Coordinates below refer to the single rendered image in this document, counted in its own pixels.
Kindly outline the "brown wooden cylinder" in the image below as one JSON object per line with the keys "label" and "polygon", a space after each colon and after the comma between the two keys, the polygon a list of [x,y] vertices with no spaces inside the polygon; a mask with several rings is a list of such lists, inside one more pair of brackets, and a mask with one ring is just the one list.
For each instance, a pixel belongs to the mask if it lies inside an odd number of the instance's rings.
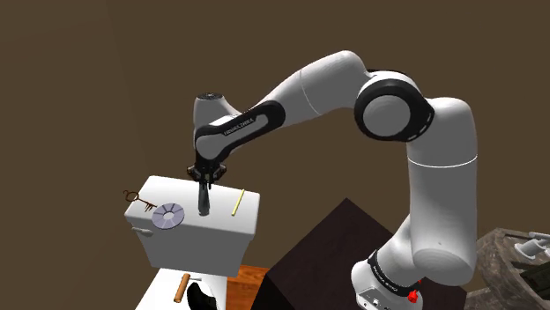
{"label": "brown wooden cylinder", "polygon": [[181,278],[181,282],[179,283],[178,289],[176,291],[176,294],[174,296],[174,302],[175,303],[181,303],[183,295],[185,293],[185,290],[187,288],[188,282],[190,280],[190,274],[184,273]]}

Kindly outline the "dark robot stand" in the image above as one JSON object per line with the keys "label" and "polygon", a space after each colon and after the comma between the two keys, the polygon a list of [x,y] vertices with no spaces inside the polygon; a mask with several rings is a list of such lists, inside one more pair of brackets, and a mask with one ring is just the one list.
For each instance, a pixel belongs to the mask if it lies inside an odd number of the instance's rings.
{"label": "dark robot stand", "polygon": [[265,275],[251,310],[365,310],[351,270],[390,232],[345,199]]}

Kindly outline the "brown stone sink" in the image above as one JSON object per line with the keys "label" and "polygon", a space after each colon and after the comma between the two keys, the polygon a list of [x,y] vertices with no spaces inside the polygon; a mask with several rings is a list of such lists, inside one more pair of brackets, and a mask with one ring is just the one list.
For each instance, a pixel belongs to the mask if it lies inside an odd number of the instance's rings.
{"label": "brown stone sink", "polygon": [[467,294],[464,310],[550,310],[550,235],[496,228],[477,254],[487,286]]}

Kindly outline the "grey round disc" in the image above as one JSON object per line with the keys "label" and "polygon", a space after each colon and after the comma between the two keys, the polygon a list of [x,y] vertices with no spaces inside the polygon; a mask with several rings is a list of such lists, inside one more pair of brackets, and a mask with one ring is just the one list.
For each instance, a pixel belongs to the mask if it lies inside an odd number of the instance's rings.
{"label": "grey round disc", "polygon": [[184,208],[177,203],[165,203],[157,207],[152,214],[152,224],[160,230],[177,227],[185,218]]}

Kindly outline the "yellow pencil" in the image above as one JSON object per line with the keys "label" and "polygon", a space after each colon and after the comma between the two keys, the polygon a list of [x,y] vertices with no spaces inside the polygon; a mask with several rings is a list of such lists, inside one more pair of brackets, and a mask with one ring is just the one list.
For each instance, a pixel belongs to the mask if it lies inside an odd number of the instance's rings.
{"label": "yellow pencil", "polygon": [[234,208],[233,208],[233,210],[232,210],[232,212],[231,212],[231,216],[232,216],[232,217],[234,217],[234,216],[236,215],[236,212],[237,212],[238,209],[239,209],[239,206],[240,206],[240,204],[241,204],[241,202],[242,202],[242,198],[243,198],[243,196],[244,196],[245,191],[246,191],[245,189],[242,189],[242,190],[241,190],[241,192],[240,192],[240,194],[239,194],[239,196],[238,196],[238,198],[237,198],[237,200],[236,200],[236,203],[235,203],[235,205],[234,205]]}

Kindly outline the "dark grey cylinder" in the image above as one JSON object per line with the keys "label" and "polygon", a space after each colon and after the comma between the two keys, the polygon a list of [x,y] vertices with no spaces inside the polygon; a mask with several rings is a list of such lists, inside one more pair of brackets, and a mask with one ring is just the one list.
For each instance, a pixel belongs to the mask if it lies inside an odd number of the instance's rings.
{"label": "dark grey cylinder", "polygon": [[209,184],[207,182],[199,183],[197,208],[201,217],[210,214]]}

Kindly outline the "white toilet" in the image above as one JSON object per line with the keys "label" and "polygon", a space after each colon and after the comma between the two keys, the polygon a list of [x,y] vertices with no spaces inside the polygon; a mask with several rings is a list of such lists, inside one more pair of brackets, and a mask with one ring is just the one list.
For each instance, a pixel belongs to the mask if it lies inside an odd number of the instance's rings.
{"label": "white toilet", "polygon": [[[201,217],[198,188],[195,181],[152,175],[138,191],[143,199],[158,207],[177,203],[184,208],[184,220],[170,230],[156,228],[151,221],[155,209],[144,212],[141,203],[125,211],[148,261],[158,271],[136,310],[190,310],[187,289],[192,283],[216,299],[218,310],[226,310],[227,281],[237,276],[255,236],[260,195],[246,190],[232,217],[241,189],[213,185],[209,189],[210,214]],[[184,273],[190,274],[190,280],[182,302],[175,303]]]}

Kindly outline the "brown old key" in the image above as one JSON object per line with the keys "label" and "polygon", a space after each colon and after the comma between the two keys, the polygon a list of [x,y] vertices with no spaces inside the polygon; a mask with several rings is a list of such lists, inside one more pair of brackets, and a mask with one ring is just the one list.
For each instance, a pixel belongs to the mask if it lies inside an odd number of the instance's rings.
{"label": "brown old key", "polygon": [[129,203],[129,206],[142,204],[143,211],[148,212],[158,207],[157,204],[151,203],[143,199],[137,191],[124,190],[124,200]]}

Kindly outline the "black irregular object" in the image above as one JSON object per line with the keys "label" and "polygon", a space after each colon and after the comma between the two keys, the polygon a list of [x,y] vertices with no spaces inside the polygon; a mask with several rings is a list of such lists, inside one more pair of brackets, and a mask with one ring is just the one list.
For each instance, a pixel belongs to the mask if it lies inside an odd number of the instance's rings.
{"label": "black irregular object", "polygon": [[218,310],[216,299],[202,292],[197,283],[189,285],[187,300],[190,310]]}

